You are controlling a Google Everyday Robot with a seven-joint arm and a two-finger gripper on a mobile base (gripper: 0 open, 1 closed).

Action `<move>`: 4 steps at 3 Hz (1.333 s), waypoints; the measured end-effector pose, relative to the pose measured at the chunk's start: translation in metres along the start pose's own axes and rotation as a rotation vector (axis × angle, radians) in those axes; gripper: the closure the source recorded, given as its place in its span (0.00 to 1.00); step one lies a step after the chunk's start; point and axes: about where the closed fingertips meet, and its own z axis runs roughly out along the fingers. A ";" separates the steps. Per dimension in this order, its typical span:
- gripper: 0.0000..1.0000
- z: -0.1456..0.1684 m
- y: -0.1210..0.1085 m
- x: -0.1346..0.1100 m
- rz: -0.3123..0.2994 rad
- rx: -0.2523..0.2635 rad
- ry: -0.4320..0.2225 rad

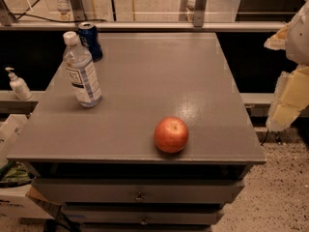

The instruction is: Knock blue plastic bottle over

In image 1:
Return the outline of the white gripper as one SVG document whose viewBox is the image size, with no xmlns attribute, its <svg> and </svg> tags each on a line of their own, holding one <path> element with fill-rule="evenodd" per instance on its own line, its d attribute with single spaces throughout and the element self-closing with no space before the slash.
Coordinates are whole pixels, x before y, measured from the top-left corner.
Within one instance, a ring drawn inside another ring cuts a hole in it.
<svg viewBox="0 0 309 232">
<path fill-rule="evenodd" d="M 289 60 L 298 64 L 291 73 L 281 72 L 267 117 L 269 131 L 283 131 L 309 105 L 309 1 L 274 35 L 264 47 L 285 50 Z"/>
</svg>

